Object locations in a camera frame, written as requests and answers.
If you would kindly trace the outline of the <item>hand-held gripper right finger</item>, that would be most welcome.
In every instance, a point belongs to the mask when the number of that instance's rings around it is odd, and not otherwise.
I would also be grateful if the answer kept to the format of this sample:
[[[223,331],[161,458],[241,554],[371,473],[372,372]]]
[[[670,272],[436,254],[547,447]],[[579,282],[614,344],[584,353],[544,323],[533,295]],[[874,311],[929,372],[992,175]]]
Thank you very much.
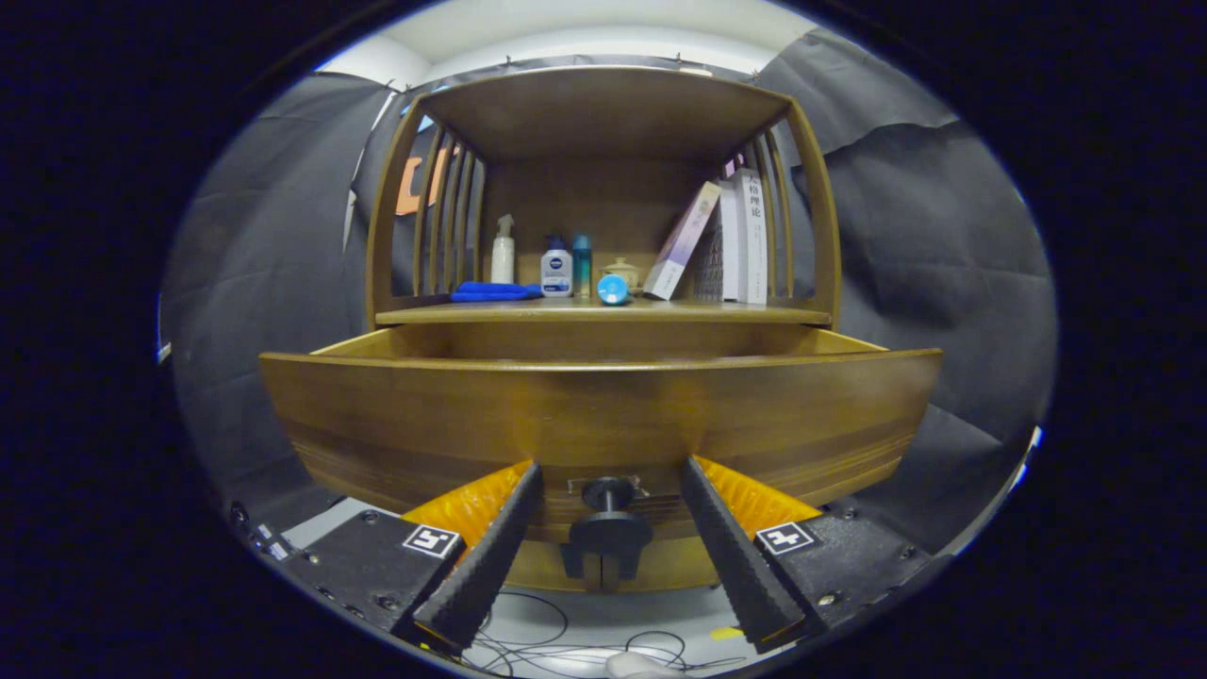
[[[698,456],[681,469],[681,497],[737,628],[760,654],[849,632],[905,596],[934,560],[851,502],[746,529]]]

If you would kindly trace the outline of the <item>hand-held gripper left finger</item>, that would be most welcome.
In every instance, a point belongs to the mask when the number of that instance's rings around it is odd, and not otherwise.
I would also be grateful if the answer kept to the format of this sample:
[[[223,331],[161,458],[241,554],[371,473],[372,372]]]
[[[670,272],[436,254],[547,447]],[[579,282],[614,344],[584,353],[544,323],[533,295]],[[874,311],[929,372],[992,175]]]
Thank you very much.
[[[264,490],[264,555],[305,593],[410,652],[474,643],[542,498],[540,466],[316,460]]]

